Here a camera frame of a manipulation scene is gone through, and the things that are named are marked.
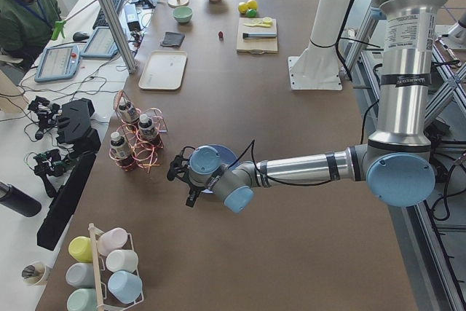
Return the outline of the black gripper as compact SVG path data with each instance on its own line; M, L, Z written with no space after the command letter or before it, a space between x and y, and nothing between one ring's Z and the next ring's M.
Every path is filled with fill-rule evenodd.
M199 197L200 193L202 192L202 187L198 186L190 186L189 187L189 196L186 198L185 205L188 207L194 207Z

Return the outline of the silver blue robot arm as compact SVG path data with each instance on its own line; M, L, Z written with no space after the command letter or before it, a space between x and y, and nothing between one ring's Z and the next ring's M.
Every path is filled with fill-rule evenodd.
M187 205L209 191L240 212L256 187L319 186L343 178L365 181L388 205L409 207L426 200L435 188L435 171L424 118L436 15L447 1L371 0L368 15L387 24L376 129L367 141L343 151L231 164L223 163L214 147L200 146L189 158L178 155L167 175L188 184Z

